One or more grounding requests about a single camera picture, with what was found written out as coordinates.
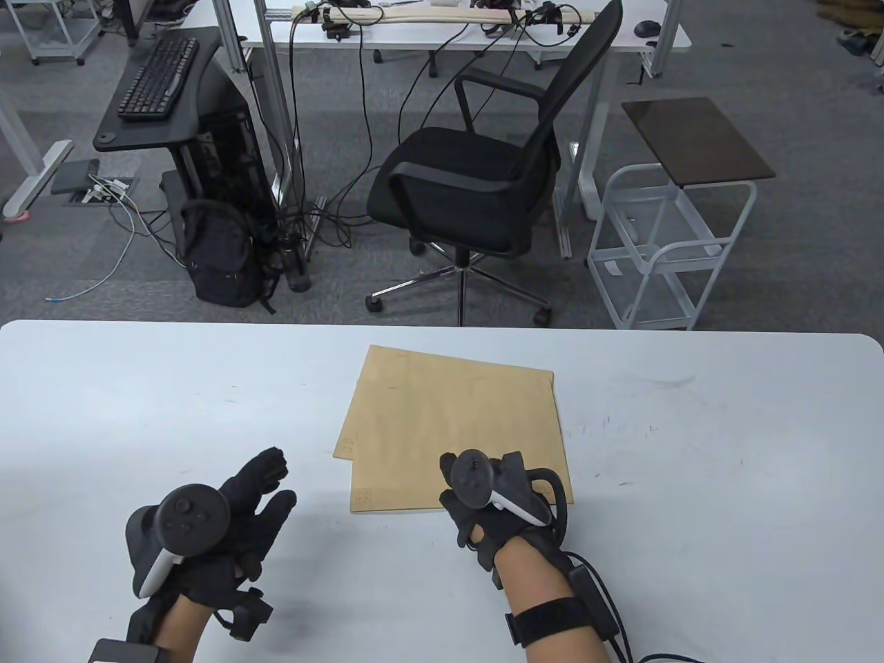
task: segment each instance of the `vr controller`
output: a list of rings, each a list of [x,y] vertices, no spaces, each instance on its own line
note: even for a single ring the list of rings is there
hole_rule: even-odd
[[[230,506],[224,495],[203,484],[181,486],[159,505],[135,511],[126,523],[135,596],[153,596],[176,564],[211,550],[229,525]]]
[[[553,522],[553,512],[546,500],[534,492],[532,481],[546,481],[552,487],[556,537],[561,543],[568,526],[568,504],[561,479],[551,469],[526,470],[521,452],[504,453],[498,461],[478,449],[461,453],[451,468],[454,494],[468,507],[481,509],[491,504],[531,525],[546,527]]]

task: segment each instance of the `gray carpet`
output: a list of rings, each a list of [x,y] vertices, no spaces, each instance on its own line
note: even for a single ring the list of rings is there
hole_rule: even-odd
[[[708,95],[744,132],[777,171],[759,186],[756,209],[730,256],[700,320],[700,329],[791,332],[862,332],[884,340],[884,225],[880,207],[880,163],[884,149],[884,96],[874,92],[873,66],[835,43],[837,28],[813,15],[804,0],[689,0],[682,22],[694,42],[673,55],[666,76],[637,88],[638,61],[621,67],[616,104],[606,129],[596,179],[603,183],[624,164],[652,156],[622,113],[628,99]],[[722,46],[733,44],[733,48]],[[71,159],[97,156],[91,141],[125,62],[125,40],[106,35],[88,53],[84,67],[59,61],[32,67],[6,11],[0,11],[0,85],[19,108],[41,149],[72,138]],[[413,130],[446,76],[464,54],[439,59],[440,78],[425,76],[405,115]],[[505,56],[482,66],[499,69]],[[369,115],[376,160],[395,144],[396,115],[408,83],[422,63],[419,54],[390,55],[383,64],[366,53]],[[508,73],[545,84],[555,65],[535,72],[527,56],[513,59]],[[368,146],[362,125],[359,69],[354,50],[299,54],[300,111],[309,191],[336,191],[363,166]],[[557,122],[560,141],[576,134],[585,90]],[[496,95],[479,120],[481,131],[518,140],[532,127],[527,103]],[[453,95],[433,115],[437,124],[459,125]],[[24,177],[0,141],[0,197]],[[101,155],[102,174],[135,175],[134,198],[145,210],[160,210],[160,173],[171,167],[161,150]],[[369,182],[357,187],[347,206],[364,210]],[[0,324],[17,318],[53,317],[129,320],[249,321],[339,324],[453,324],[453,281],[386,299],[373,316],[363,305],[368,290],[410,278],[439,262],[415,259],[401,231],[369,226],[354,233],[352,250],[319,245],[310,265],[313,287],[305,294],[285,288],[269,316],[259,306],[222,309],[195,299],[187,275],[152,241],[136,238],[117,274],[91,294],[52,304],[91,285],[111,268],[127,232],[105,210],[71,210],[44,193],[31,219],[6,226],[0,242]],[[730,194],[707,194],[697,205],[711,225],[735,218],[741,202]],[[118,217],[125,216],[118,212]],[[488,261],[489,269],[546,293],[555,307],[554,326],[610,327],[582,257],[592,226],[572,232],[575,260],[562,262],[547,218],[536,230],[533,250],[514,263]],[[332,229],[324,229],[326,239]],[[532,308],[484,284],[469,291],[469,323],[531,325]]]

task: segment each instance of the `wooden stick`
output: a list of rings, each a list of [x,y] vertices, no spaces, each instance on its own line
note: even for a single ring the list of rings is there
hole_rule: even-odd
[[[355,23],[356,25],[374,25],[375,23],[484,23],[485,25],[506,26],[513,22],[509,11],[505,9],[477,9],[467,7],[431,7],[427,5],[405,5],[401,7],[353,7],[343,11],[338,7],[320,8],[320,13],[328,10],[335,23]],[[304,5],[292,8],[292,20],[306,11]],[[524,19],[525,10],[515,10],[516,19]],[[588,25],[596,18],[596,12],[586,10],[579,14],[568,7],[561,8],[561,22],[565,25]],[[301,19],[307,23],[310,17]]]

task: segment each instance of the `forearm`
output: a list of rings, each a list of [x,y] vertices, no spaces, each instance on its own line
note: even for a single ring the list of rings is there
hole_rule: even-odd
[[[191,663],[202,632],[212,616],[210,607],[179,596],[163,619],[154,644],[170,654],[169,663]]]
[[[574,596],[568,580],[523,538],[514,537],[494,558],[514,615],[556,598]],[[528,663],[609,663],[592,627],[562,631],[530,644]]]

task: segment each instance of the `computer mouse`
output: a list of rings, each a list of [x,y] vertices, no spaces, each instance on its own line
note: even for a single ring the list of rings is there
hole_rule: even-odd
[[[660,34],[660,23],[655,20],[643,20],[633,30],[639,39],[647,39],[648,37],[656,37]]]

